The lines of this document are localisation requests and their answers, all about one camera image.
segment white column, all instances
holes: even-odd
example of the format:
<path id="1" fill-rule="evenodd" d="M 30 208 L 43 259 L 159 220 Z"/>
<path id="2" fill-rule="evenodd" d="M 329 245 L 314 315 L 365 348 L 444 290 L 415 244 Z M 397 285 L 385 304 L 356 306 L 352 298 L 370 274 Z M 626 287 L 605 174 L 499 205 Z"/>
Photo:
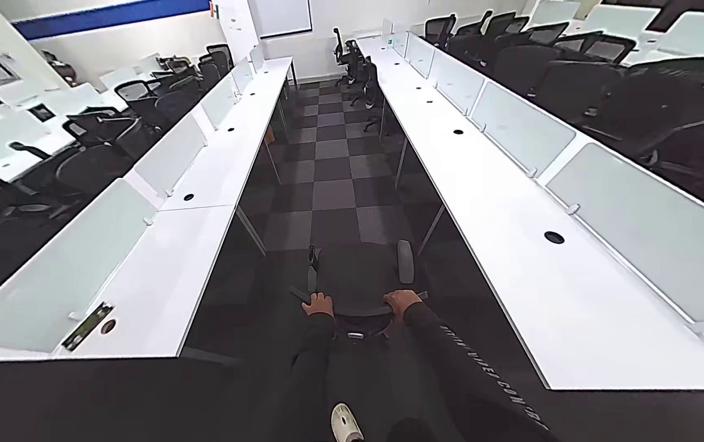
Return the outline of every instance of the white column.
<path id="1" fill-rule="evenodd" d="M 36 81 L 42 84 L 44 89 L 70 87 L 2 14 L 0 14 L 0 54 L 13 59 L 13 63 L 6 65 L 22 79 Z"/>

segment long white workstation desk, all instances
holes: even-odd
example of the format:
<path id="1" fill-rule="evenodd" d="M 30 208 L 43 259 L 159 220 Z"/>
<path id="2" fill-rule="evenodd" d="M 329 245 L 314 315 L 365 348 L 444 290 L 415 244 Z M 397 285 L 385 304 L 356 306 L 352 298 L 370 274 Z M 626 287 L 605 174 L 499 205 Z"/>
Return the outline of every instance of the long white workstation desk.
<path id="1" fill-rule="evenodd" d="M 237 213 L 258 240 L 238 202 L 291 63 L 291 57 L 265 61 L 215 132 L 201 105 L 189 114 L 207 135 L 207 146 L 92 302 L 115 306 L 109 316 L 117 318 L 114 332 L 96 329 L 81 346 L 72 352 L 61 347 L 56 357 L 180 355 L 232 216 Z M 141 187 L 138 179 L 126 176 L 134 187 Z M 151 199 L 159 198 L 150 192 Z M 194 197 L 186 201 L 186 194 Z M 261 240 L 258 246 L 264 252 Z"/>
<path id="2" fill-rule="evenodd" d="M 380 38 L 357 44 L 548 388 L 704 388 L 704 340 L 675 311 L 435 82 Z M 566 150 L 592 141 L 579 134 Z M 547 231 L 564 244 L 549 242 Z"/>

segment floor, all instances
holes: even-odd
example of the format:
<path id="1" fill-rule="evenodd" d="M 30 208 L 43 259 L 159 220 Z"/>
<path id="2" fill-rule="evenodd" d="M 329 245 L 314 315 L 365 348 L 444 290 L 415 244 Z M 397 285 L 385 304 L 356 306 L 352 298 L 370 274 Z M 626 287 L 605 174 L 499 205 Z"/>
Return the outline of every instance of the floor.
<path id="1" fill-rule="evenodd" d="M 201 359 L 0 364 L 0 440 L 272 440 L 269 417 L 305 313 L 286 288 L 306 279 L 314 244 L 417 247 L 440 200 L 392 119 L 384 143 L 368 112 L 335 82 L 301 85 L 285 107 L 270 156 L 261 152 L 241 206 L 268 248 L 261 256 L 238 221 L 210 277 L 186 346 Z M 275 164 L 281 184 L 273 170 Z M 704 392 L 550 392 L 535 374 L 452 220 L 442 216 L 418 266 L 428 306 L 534 407 L 561 440 L 704 440 Z M 386 344 L 339 345 L 328 401 L 352 407 L 366 440 L 404 416 L 424 417 L 458 441 L 433 373 L 406 333 Z"/>

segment hand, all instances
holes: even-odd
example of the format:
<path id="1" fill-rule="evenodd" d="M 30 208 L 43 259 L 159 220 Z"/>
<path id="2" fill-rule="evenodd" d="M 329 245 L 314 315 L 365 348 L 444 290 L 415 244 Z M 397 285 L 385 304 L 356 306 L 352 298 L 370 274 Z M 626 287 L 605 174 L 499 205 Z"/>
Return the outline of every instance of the hand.
<path id="1" fill-rule="evenodd" d="M 393 313 L 398 322 L 404 322 L 404 312 L 407 307 L 416 302 L 423 302 L 417 294 L 411 290 L 396 290 L 385 295 L 385 302 L 393 308 Z"/>
<path id="2" fill-rule="evenodd" d="M 314 313 L 327 313 L 327 315 L 333 316 L 333 300 L 329 296 L 324 296 L 324 293 L 315 293 L 311 295 L 311 305 L 306 305 L 303 303 L 303 310 L 306 311 L 307 315 L 313 315 Z"/>

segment desk leg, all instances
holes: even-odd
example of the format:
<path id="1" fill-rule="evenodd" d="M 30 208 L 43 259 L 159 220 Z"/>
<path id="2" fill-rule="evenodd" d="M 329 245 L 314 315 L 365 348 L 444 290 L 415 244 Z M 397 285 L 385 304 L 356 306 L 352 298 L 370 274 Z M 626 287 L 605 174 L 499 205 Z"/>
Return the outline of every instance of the desk leg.
<path id="1" fill-rule="evenodd" d="M 243 223 L 243 226 L 246 227 L 246 230 L 248 230 L 248 234 L 251 236 L 251 239 L 254 240 L 254 244 L 256 244 L 257 248 L 259 248 L 259 252 L 261 252 L 262 256 L 267 256 L 267 248 L 265 248 L 265 243 L 261 240 L 259 234 L 256 233 L 254 225 L 248 220 L 245 212 L 243 212 L 243 208 L 239 205 L 235 207 L 235 214 L 240 222 Z"/>
<path id="2" fill-rule="evenodd" d="M 406 156 L 406 147 L 409 146 L 409 138 L 404 136 L 404 147 L 401 148 L 401 159 L 398 161 L 398 173 L 396 173 L 396 189 L 398 188 L 398 182 L 400 181 L 400 171 L 404 167 L 404 156 Z"/>
<path id="3" fill-rule="evenodd" d="M 240 365 L 243 365 L 242 359 L 206 352 L 205 350 L 200 350 L 199 348 L 193 347 L 183 347 L 183 349 L 180 350 L 180 357 L 217 363 L 223 367 L 239 367 Z"/>
<path id="4" fill-rule="evenodd" d="M 291 66 L 292 68 L 292 79 L 295 81 L 295 91 L 300 91 L 300 87 L 298 86 L 298 76 L 295 75 L 295 62 L 292 61 Z"/>
<path id="5" fill-rule="evenodd" d="M 278 175 L 278 167 L 276 167 L 276 162 L 272 160 L 272 153 L 270 153 L 270 146 L 267 144 L 267 141 L 262 140 L 262 144 L 265 145 L 265 150 L 267 150 L 267 155 L 270 157 L 270 164 L 272 165 L 272 169 L 276 172 L 276 179 L 278 180 L 278 185 L 281 185 L 281 177 Z"/>
<path id="6" fill-rule="evenodd" d="M 417 251 L 418 255 L 420 253 L 423 253 L 423 249 L 425 248 L 425 243 L 428 242 L 428 238 L 431 237 L 431 234 L 434 233 L 434 228 L 436 227 L 436 224 L 439 223 L 439 218 L 442 216 L 443 213 L 445 213 L 445 205 L 442 205 L 442 207 L 439 207 L 439 212 L 436 213 L 436 217 L 434 218 L 434 222 L 431 223 L 431 227 L 428 229 L 428 233 L 425 234 L 425 239 L 423 239 L 423 243 L 420 244 L 420 249 Z"/>

